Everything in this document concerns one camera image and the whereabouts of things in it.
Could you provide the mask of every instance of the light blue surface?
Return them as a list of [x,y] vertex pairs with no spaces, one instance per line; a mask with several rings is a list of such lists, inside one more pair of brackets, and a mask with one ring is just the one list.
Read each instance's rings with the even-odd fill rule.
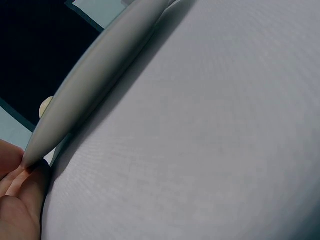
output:
[[73,4],[104,29],[126,9],[120,0],[76,0]]
[[0,107],[0,139],[26,149],[32,132]]

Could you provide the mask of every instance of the dark background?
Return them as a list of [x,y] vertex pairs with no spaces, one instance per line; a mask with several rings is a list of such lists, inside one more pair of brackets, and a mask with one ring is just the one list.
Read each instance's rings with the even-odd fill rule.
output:
[[32,124],[99,36],[64,0],[0,0],[0,98]]

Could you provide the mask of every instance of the finger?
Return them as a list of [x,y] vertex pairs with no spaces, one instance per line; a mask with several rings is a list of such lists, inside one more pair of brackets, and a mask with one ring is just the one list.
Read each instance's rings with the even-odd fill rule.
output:
[[6,195],[8,189],[14,182],[14,180],[24,171],[22,166],[19,166],[16,170],[13,172],[10,172],[8,175],[6,175],[2,181],[0,181],[0,197]]
[[21,148],[0,139],[0,179],[19,167],[23,155]]
[[16,197],[19,194],[22,184],[30,176],[30,172],[24,170],[22,171],[12,182],[9,188],[7,189],[5,195]]
[[17,197],[25,204],[35,223],[40,220],[41,209],[51,178],[51,168],[45,160],[21,185]]

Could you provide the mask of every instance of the fabric texture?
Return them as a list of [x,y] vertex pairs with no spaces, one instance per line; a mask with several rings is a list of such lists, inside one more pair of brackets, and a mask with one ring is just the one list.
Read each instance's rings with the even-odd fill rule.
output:
[[318,239],[319,10],[172,6],[57,160],[42,239]]

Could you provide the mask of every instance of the hand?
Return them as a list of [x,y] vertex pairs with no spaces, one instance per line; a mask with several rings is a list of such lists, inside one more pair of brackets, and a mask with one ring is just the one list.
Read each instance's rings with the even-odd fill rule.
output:
[[39,240],[41,210],[51,171],[45,160],[20,166],[24,151],[0,140],[0,239]]

